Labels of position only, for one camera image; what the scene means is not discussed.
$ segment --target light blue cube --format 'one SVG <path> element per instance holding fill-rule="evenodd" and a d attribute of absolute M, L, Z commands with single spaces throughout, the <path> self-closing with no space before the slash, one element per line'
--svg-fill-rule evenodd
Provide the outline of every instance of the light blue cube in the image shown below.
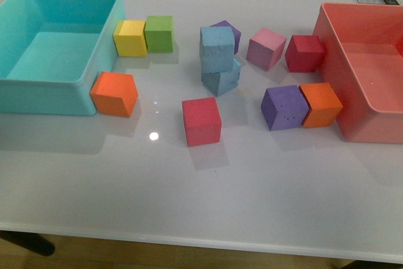
<path fill-rule="evenodd" d="M 234 65 L 235 38 L 230 26 L 200 28 L 201 72 L 230 72 Z"/>
<path fill-rule="evenodd" d="M 233 59 L 233 69 L 230 72 L 205 72 L 201 81 L 217 97 L 236 88 L 241 75 L 241 64 Z"/>

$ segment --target table top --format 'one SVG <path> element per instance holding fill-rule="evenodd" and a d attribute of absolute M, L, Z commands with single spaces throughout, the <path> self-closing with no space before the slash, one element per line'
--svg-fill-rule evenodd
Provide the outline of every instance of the table top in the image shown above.
<path fill-rule="evenodd" d="M 268 87 L 321 79 L 284 56 L 249 64 L 249 38 L 310 35 L 323 2 L 356 0 L 125 0 L 127 19 L 174 17 L 175 51 L 117 58 L 130 118 L 0 114 L 0 229 L 403 263 L 403 146 L 345 142 L 335 123 L 270 132 L 259 108 Z M 200 27 L 222 20 L 242 32 L 241 79 L 217 98 L 221 142 L 188 148 L 181 102 L 211 96 Z"/>

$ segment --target orange cube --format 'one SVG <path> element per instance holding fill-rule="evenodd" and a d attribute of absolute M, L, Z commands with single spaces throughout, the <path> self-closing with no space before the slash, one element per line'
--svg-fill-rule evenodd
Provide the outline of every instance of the orange cube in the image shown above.
<path fill-rule="evenodd" d="M 343 105 L 329 83 L 301 84 L 300 90 L 307 100 L 309 111 L 302 122 L 307 128 L 332 124 Z"/>
<path fill-rule="evenodd" d="M 102 72 L 89 92 L 96 109 L 105 115 L 130 117 L 139 96 L 134 77 Z"/>

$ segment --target toy block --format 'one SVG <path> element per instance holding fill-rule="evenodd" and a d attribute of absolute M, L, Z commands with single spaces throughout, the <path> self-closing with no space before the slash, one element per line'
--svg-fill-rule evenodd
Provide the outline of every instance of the toy block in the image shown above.
<path fill-rule="evenodd" d="M 139 96 L 129 74 L 101 72 L 89 92 L 96 109 L 105 115 L 130 117 Z"/>
<path fill-rule="evenodd" d="M 148 16 L 145 39 L 150 53 L 174 51 L 174 23 L 172 16 Z"/>
<path fill-rule="evenodd" d="M 301 84 L 300 90 L 309 106 L 308 115 L 302 122 L 304 127 L 329 126 L 343 109 L 329 83 Z"/>
<path fill-rule="evenodd" d="M 320 66 L 325 48 L 318 36 L 292 35 L 285 60 L 290 72 L 314 72 Z"/>
<path fill-rule="evenodd" d="M 262 28 L 249 40 L 246 59 L 268 71 L 281 58 L 287 38 Z"/>
<path fill-rule="evenodd" d="M 188 146 L 220 142 L 221 117 L 214 97 L 182 101 Z"/>
<path fill-rule="evenodd" d="M 308 114 L 308 104 L 298 86 L 268 88 L 261 110 L 270 130 L 294 129 Z"/>
<path fill-rule="evenodd" d="M 201 72 L 230 72 L 234 65 L 235 38 L 230 26 L 200 28 Z"/>
<path fill-rule="evenodd" d="M 235 39 L 234 55 L 236 53 L 238 53 L 239 42 L 241 41 L 241 32 L 239 30 L 237 30 L 235 27 L 233 27 L 227 20 L 223 20 L 212 26 L 230 26 L 231 27 L 231 30 L 232 30 L 232 33 L 234 34 L 234 39 Z"/>
<path fill-rule="evenodd" d="M 236 88 L 241 75 L 241 64 L 234 59 L 234 67 L 230 72 L 204 72 L 201 81 L 217 97 Z"/>
<path fill-rule="evenodd" d="M 116 49 L 121 57 L 147 56 L 144 37 L 145 21 L 120 20 L 113 32 Z"/>

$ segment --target salmon box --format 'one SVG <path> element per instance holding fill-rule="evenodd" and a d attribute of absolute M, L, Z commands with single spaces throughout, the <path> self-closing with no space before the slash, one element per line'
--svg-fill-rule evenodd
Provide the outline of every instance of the salmon box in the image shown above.
<path fill-rule="evenodd" d="M 402 20 L 402 6 L 321 6 L 319 70 L 343 104 L 336 120 L 347 141 L 403 143 Z"/>

